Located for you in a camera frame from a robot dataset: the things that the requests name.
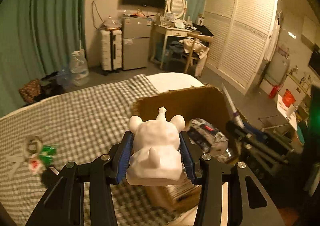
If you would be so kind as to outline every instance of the white figurine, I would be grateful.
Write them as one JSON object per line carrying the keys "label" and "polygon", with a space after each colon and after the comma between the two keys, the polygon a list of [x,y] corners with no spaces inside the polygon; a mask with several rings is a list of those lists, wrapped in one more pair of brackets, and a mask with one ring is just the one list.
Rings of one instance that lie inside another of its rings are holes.
{"label": "white figurine", "polygon": [[127,170],[127,181],[131,185],[179,184],[185,177],[181,155],[179,133],[185,127],[182,116],[165,119],[166,109],[159,108],[155,120],[142,122],[132,116],[129,130],[134,134],[133,151]]}

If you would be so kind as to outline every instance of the bed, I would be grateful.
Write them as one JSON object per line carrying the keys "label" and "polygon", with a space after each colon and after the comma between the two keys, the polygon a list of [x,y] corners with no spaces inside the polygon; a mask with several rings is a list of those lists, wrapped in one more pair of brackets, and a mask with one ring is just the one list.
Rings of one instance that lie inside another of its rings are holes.
{"label": "bed", "polygon": [[[25,225],[46,190],[40,176],[30,174],[27,163],[8,179],[12,163],[6,156],[19,154],[27,135],[38,135],[44,144],[58,146],[54,163],[58,169],[71,160],[77,164],[91,162],[121,140],[137,98],[191,86],[203,84],[182,73],[137,75],[51,97],[4,116],[0,119],[0,202],[18,226]],[[112,186],[112,197],[118,225],[162,226],[180,215],[151,206],[140,186]],[[87,183],[84,220],[90,225]]]}

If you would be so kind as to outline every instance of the white louvered door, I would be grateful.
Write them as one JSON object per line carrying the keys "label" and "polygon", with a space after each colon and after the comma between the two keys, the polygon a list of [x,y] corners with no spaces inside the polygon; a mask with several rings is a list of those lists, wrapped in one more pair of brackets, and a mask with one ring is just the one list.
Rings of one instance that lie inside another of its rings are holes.
{"label": "white louvered door", "polygon": [[207,66],[246,93],[261,64],[277,0],[207,0],[205,25],[215,35]]}

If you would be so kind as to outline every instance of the floor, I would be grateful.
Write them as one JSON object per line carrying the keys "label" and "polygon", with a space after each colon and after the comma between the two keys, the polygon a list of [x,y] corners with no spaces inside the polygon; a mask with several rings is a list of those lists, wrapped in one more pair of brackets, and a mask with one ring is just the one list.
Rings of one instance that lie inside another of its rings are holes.
{"label": "floor", "polygon": [[[138,74],[152,75],[161,72],[164,71],[161,71],[158,65],[150,62],[148,63],[148,66],[146,68],[129,71],[119,71],[118,73],[113,72],[105,76],[103,75],[101,67],[96,66],[90,68],[90,80],[87,84],[79,87],[69,87],[67,88],[67,92],[83,89],[86,87],[92,87],[99,84],[118,82],[125,79],[130,79],[131,77]],[[215,72],[213,72],[207,67],[205,67],[202,77],[199,78],[199,81],[201,81],[203,84],[210,84],[219,89],[221,89],[221,85],[222,83],[224,83],[236,107],[247,118],[249,123],[257,128],[262,127],[261,121],[258,120],[259,117],[262,118],[266,116],[273,116],[279,114],[276,109],[275,102],[269,99],[268,95],[259,88],[254,90],[252,93],[244,96],[231,84],[226,82],[224,79],[222,79],[220,76],[218,76]],[[270,118],[267,120],[267,122],[268,121],[271,125],[286,123],[285,119],[282,116]]]}

